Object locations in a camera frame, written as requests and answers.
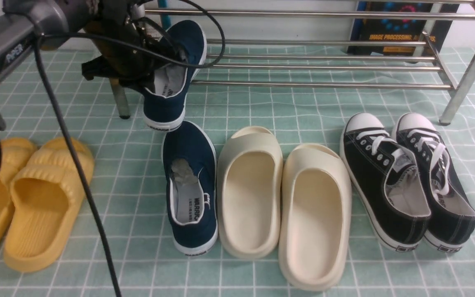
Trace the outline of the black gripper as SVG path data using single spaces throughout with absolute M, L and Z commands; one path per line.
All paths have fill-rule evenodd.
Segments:
M 155 90 L 157 70 L 169 63 L 118 44 L 121 41 L 170 59 L 180 58 L 179 42 L 146 16 L 144 5 L 144 0 L 101 1 L 98 18 L 88 23 L 84 32 L 107 40 L 94 40 L 100 56 L 82 64 L 85 79 L 114 78 L 132 90 Z

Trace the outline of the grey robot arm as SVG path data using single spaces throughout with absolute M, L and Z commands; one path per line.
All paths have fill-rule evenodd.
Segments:
M 153 71 L 176 62 L 182 47 L 146 17 L 143 0 L 4 0 L 0 16 L 0 83 L 39 45 L 56 50 L 68 39 L 92 40 L 101 55 L 82 75 L 145 82 Z M 0 118 L 0 130 L 4 123 Z

